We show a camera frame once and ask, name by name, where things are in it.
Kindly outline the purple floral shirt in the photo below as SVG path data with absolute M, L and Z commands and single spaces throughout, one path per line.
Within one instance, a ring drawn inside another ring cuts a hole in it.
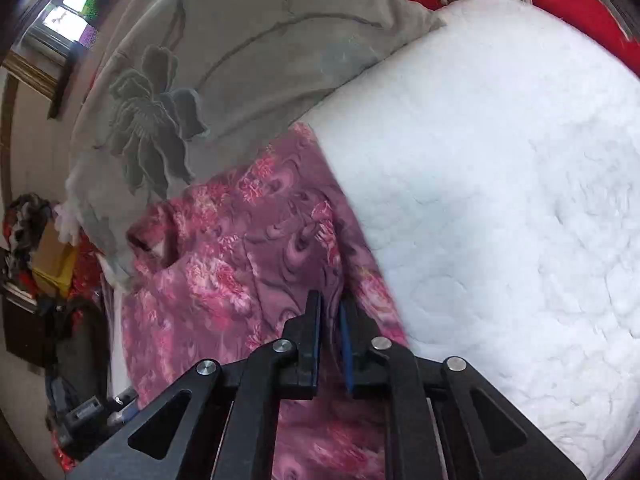
M 340 305 L 406 345 L 396 302 L 314 132 L 295 124 L 254 162 L 153 206 L 128 233 L 137 276 L 122 345 L 144 410 L 197 362 L 281 337 L 310 292 L 324 307 L 319 385 L 280 404 L 268 479 L 388 479 L 385 408 L 346 387 Z

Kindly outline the pile of clothes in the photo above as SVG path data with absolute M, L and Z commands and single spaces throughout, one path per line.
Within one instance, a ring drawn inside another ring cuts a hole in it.
M 9 249 L 4 256 L 6 277 L 17 280 L 23 271 L 32 270 L 32 255 L 52 219 L 48 200 L 26 193 L 9 204 L 2 220 L 2 236 Z

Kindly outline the cardboard box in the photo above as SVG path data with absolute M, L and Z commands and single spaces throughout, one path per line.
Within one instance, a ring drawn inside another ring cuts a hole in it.
M 58 231 L 49 221 L 32 256 L 32 274 L 39 289 L 50 297 L 67 298 L 72 284 L 77 248 L 58 240 Z

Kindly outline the white quilted bedspread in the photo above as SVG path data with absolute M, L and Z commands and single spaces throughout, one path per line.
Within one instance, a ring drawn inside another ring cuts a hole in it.
M 639 430 L 639 81 L 518 0 L 304 116 L 419 356 L 462 356 L 590 479 Z

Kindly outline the grey floral pillow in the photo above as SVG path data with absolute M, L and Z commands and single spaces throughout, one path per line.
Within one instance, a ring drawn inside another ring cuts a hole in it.
M 73 132 L 67 206 L 116 280 L 148 207 L 439 26 L 411 0 L 131 0 Z

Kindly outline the window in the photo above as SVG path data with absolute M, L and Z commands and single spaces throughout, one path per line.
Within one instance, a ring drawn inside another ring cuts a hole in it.
M 76 44 L 89 49 L 115 1 L 50 0 L 27 29 L 26 39 L 61 56 L 69 55 Z

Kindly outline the red blanket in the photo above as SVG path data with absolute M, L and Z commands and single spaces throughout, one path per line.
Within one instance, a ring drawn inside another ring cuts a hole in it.
M 637 39 L 629 39 L 600 0 L 532 0 L 534 6 L 572 25 L 623 62 L 636 76 L 640 68 Z

